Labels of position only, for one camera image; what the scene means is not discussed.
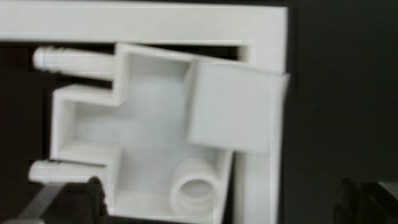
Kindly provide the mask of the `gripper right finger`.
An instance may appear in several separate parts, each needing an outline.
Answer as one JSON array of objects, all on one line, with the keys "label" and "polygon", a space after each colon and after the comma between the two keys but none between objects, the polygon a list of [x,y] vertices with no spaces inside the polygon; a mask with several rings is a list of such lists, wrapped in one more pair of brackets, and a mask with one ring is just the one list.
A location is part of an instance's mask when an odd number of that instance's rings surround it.
[{"label": "gripper right finger", "polygon": [[341,180],[334,224],[398,224],[398,181]]}]

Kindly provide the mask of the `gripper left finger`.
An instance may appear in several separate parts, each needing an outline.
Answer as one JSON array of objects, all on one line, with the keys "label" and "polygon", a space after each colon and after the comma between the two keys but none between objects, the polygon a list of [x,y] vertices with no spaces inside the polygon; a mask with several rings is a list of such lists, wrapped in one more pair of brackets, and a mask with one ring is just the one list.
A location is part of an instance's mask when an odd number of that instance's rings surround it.
[{"label": "gripper left finger", "polygon": [[5,224],[109,224],[105,190],[98,177],[82,183],[46,184]]}]

